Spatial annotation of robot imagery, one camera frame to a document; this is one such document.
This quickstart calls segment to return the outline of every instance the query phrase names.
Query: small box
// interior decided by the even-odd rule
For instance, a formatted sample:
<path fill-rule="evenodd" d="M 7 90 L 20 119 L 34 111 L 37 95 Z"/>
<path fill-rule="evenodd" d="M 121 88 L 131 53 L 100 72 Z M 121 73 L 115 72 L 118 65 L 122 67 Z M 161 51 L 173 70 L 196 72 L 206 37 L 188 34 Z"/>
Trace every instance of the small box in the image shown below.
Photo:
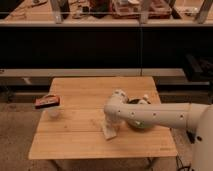
<path fill-rule="evenodd" d="M 47 95 L 40 99 L 36 99 L 35 108 L 47 108 L 51 106 L 59 106 L 60 105 L 60 97 L 57 95 Z"/>

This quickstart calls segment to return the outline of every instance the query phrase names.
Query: cable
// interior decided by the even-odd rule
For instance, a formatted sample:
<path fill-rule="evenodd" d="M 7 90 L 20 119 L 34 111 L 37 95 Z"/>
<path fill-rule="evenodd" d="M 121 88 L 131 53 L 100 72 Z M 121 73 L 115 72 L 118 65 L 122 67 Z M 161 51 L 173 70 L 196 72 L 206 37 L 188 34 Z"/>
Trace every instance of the cable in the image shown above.
<path fill-rule="evenodd" d="M 182 160 L 180 159 L 180 156 L 176 156 L 176 164 L 177 164 L 177 171 L 189 171 L 191 168 L 190 165 L 184 166 Z"/>

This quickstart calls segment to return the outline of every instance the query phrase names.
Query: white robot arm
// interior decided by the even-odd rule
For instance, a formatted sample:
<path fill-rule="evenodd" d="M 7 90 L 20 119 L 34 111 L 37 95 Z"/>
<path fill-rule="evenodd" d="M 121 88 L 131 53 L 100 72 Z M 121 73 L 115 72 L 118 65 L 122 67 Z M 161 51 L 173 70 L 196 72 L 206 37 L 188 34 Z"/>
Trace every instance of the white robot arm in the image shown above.
<path fill-rule="evenodd" d="M 213 170 L 213 105 L 171 104 L 127 104 L 128 97 L 116 90 L 104 113 L 107 122 L 131 119 L 146 124 L 185 129 L 196 133 L 195 151 L 191 171 Z"/>

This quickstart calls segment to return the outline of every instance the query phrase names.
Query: concrete floor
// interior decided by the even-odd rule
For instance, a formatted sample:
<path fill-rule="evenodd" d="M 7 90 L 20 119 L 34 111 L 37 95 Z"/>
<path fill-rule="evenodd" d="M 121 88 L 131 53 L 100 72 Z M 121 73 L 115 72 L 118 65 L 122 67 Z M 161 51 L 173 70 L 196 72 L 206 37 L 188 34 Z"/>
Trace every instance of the concrete floor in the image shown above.
<path fill-rule="evenodd" d="M 41 110 L 35 110 L 33 103 L 0 103 L 0 171 L 56 170 L 48 161 L 30 161 L 27 158 L 40 115 Z M 189 143 L 185 131 L 172 130 L 172 135 L 184 165 L 190 164 L 193 147 Z M 65 160 L 57 162 L 64 170 L 70 171 L 141 171 L 147 165 L 146 159 Z M 153 170 L 175 171 L 176 160 L 169 157 L 160 158 Z"/>

